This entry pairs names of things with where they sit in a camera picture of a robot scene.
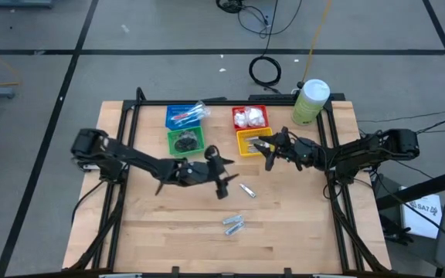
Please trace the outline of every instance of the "blue container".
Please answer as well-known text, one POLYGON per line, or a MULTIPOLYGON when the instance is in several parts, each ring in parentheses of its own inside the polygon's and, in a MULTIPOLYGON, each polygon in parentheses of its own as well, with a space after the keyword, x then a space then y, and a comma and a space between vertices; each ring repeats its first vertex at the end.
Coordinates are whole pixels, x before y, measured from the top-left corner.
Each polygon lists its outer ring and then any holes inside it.
POLYGON ((173 120, 169 120, 176 115, 188 112, 188 110, 192 109, 192 107, 194 107, 194 105, 168 105, 168 109, 166 110, 166 127, 172 131, 177 131, 189 127, 199 127, 200 120, 191 122, 190 124, 182 125, 181 127, 177 127, 173 120))

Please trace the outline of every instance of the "plastic bag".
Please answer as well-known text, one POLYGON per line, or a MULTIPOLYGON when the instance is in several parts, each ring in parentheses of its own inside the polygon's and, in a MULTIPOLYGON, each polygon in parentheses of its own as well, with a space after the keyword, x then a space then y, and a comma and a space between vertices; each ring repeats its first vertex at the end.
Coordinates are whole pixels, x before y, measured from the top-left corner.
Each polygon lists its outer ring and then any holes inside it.
POLYGON ((266 120, 263 111, 258 107, 245 107, 246 120, 250 127, 265 127, 266 120))
POLYGON ((235 120, 235 125, 237 125, 238 127, 244 128, 248 126, 248 120, 246 119, 245 112, 235 113, 234 120, 235 120))
POLYGON ((203 117, 210 115, 210 109, 202 102, 198 101, 192 109, 187 112, 175 115, 171 117, 177 127, 182 127, 186 124, 192 123, 194 121, 200 120, 203 117))

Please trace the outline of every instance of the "red container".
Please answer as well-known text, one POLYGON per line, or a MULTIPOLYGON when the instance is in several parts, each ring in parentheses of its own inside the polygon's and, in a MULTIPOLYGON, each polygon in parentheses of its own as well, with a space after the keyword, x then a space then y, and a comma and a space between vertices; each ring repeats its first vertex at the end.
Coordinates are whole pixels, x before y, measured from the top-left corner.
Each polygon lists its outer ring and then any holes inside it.
POLYGON ((244 113, 245 107, 233 107, 232 108, 233 118, 231 120, 233 121, 233 125, 234 125, 236 131, 245 131, 245 130, 250 130, 250 129, 255 129, 255 128, 269 127, 269 119, 267 119, 267 110, 266 110, 265 105, 249 105, 248 107, 255 107, 255 108, 261 109, 262 114, 263 114, 263 119, 265 120, 266 125, 263 127, 239 127, 239 126, 235 125, 235 114, 236 113, 244 113))

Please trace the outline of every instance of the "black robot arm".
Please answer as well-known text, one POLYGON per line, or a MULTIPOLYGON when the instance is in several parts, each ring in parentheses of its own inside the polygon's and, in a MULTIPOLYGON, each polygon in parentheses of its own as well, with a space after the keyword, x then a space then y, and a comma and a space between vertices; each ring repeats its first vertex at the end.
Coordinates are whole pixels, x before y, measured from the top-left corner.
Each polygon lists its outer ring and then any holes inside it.
POLYGON ((416 133, 407 129, 377 131, 333 148, 321 147, 310 139, 297 137, 287 127, 275 135, 261 136, 259 139, 272 144, 274 148, 272 151, 255 144, 266 157, 267 171, 272 169, 275 158, 283 158, 294 162, 299 171, 302 166, 313 166, 321 171, 334 170, 335 179, 343 184, 351 184, 363 168, 388 160, 412 160, 420 154, 416 133))
POLYGON ((158 194, 163 185, 188 187, 214 181, 217 185, 216 194, 219 199, 228 195, 226 189, 230 180, 237 175, 221 179, 226 172, 225 164, 233 161, 221 158, 216 146, 209 146, 204 153, 207 162, 188 162, 186 158, 157 159, 123 145, 108 136, 105 131, 82 129, 76 136, 71 148, 75 159, 82 163, 96 164, 100 169, 100 179, 108 182, 121 182, 124 169, 133 165, 151 173, 159 180, 158 194))

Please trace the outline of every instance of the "wooden table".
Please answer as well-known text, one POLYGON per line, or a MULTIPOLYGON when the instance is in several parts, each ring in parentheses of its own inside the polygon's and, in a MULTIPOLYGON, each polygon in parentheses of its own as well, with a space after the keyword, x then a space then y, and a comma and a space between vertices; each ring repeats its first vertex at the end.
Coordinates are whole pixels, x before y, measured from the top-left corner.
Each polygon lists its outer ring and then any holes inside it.
MULTIPOLYGON (((111 137, 117 133, 121 105, 122 102, 107 101, 100 111, 97 128, 111 137)), ((333 102, 333 108, 340 143, 357 139, 352 103, 333 102)), ((206 145, 216 145, 224 158, 234 160, 236 163, 227 170, 230 174, 239 173, 228 187, 229 197, 218 200, 213 183, 191 188, 166 185, 160 195, 154 196, 158 181, 146 171, 132 168, 114 271, 170 273, 173 266, 180 266, 183 273, 282 273, 285 267, 293 273, 341 273, 331 204, 322 195, 324 173, 314 168, 299 172, 284 160, 276 160, 268 172, 264 170, 263 157, 242 158, 231 107, 211 109, 210 117, 202 121, 206 145), (249 186, 257 197, 250 198, 239 183, 249 186), (229 227, 222 220, 236 214, 244 216, 246 227, 226 236, 224 231, 229 227)), ((273 132, 287 126, 298 136, 320 142, 317 124, 297 126, 290 118, 291 110, 292 107, 267 107, 273 132)), ((142 106, 138 118, 134 147, 156 158, 170 157, 165 112, 163 106, 142 106)), ((201 154, 189 159, 204 161, 201 154)), ((366 173, 357 178, 369 183, 366 173)), ((81 195, 97 181, 96 171, 85 174, 81 195)), ((78 209, 63 267, 75 263, 97 234, 105 188, 78 209)), ((372 189, 360 182, 349 188, 358 234, 379 261, 390 268, 372 189)), ((354 269, 346 233, 345 239, 350 269, 354 269)), ((101 266, 106 265, 108 250, 106 239, 101 266)))

